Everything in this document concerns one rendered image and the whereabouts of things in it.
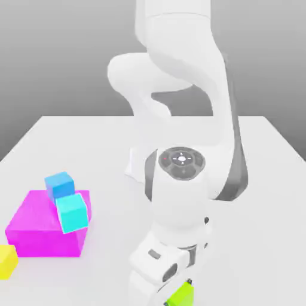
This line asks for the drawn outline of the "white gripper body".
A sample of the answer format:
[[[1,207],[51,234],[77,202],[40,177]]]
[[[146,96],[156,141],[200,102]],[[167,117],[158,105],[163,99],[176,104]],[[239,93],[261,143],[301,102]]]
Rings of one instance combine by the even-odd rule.
[[[128,282],[128,306],[164,306],[164,303],[185,283],[176,276],[166,284],[153,284],[133,270]]]

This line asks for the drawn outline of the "small lime green cube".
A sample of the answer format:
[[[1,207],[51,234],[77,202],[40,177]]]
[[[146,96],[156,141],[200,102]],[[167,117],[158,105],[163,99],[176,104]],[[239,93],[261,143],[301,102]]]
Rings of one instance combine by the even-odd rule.
[[[194,287],[185,282],[165,303],[164,306],[193,306]]]

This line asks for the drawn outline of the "small cyan cube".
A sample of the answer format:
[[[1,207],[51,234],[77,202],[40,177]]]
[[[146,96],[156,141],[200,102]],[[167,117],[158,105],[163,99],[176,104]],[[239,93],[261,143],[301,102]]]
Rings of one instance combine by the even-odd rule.
[[[56,200],[56,209],[64,234],[88,227],[88,210],[80,193],[58,198]]]

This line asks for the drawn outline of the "small blue cube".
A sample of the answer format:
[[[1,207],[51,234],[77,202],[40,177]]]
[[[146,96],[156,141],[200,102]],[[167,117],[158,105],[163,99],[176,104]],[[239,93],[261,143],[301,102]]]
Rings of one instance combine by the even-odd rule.
[[[58,198],[75,193],[74,180],[67,172],[56,173],[44,179],[48,197],[55,204]]]

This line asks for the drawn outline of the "small yellow cube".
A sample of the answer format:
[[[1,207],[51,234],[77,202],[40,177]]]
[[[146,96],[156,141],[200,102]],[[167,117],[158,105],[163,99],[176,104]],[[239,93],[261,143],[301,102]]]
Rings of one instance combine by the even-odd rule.
[[[18,264],[18,256],[14,245],[0,245],[0,280],[10,278]]]

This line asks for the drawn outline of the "large magenta box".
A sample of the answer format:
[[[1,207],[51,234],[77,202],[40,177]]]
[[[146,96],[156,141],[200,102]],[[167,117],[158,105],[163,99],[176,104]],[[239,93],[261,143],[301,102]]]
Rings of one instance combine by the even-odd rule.
[[[30,190],[5,229],[19,257],[79,257],[87,229],[62,233],[46,190]]]

